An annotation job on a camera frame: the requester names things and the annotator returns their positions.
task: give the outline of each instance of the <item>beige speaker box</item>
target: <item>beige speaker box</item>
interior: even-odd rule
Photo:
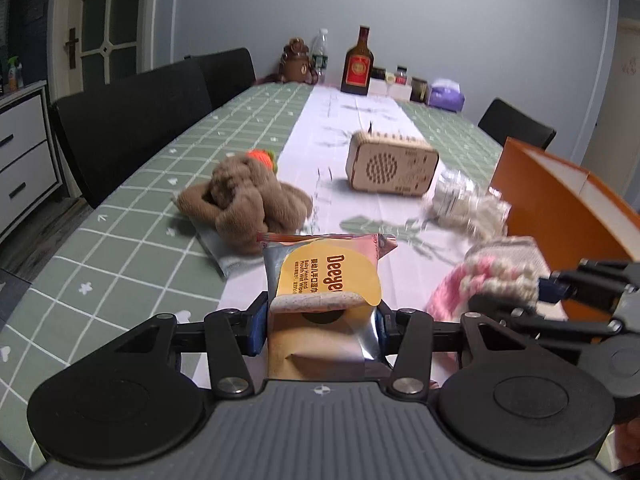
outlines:
[[[347,157],[347,178],[359,191],[423,195],[440,156],[422,139],[356,132]]]

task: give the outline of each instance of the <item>drawer handle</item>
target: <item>drawer handle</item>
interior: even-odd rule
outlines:
[[[25,187],[27,187],[27,183],[23,182],[22,184],[20,184],[20,186],[18,186],[17,188],[15,188],[11,193],[9,193],[9,199],[14,199],[14,197],[20,193]]]
[[[14,134],[11,134],[10,136],[5,137],[4,139],[0,140],[0,148],[2,148],[5,144],[8,144],[12,140],[14,140]]]

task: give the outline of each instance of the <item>black circular motor housing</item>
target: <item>black circular motor housing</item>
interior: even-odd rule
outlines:
[[[578,368],[588,372],[611,392],[616,423],[636,416],[640,408],[640,336],[623,334],[585,348]]]
[[[42,383],[31,396],[31,432],[62,462],[110,467],[173,449],[204,414],[198,387],[143,354],[90,357]]]
[[[604,386],[542,348],[487,351],[451,376],[438,413],[464,444],[499,462],[553,466],[593,457],[614,415]]]

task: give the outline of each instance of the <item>chair backrest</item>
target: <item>chair backrest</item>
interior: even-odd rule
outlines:
[[[553,128],[533,120],[502,99],[494,99],[480,119],[478,127],[501,146],[507,142],[507,137],[513,137],[546,150],[556,136]]]
[[[213,109],[241,94],[255,81],[251,54],[245,48],[191,57],[198,63]]]
[[[50,118],[78,187],[96,207],[213,110],[194,60],[59,99]]]

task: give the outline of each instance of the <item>purple tissue pack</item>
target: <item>purple tissue pack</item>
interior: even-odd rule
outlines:
[[[465,104],[465,95],[460,91],[460,85],[455,81],[437,79],[431,85],[427,104],[450,112],[460,112]]]

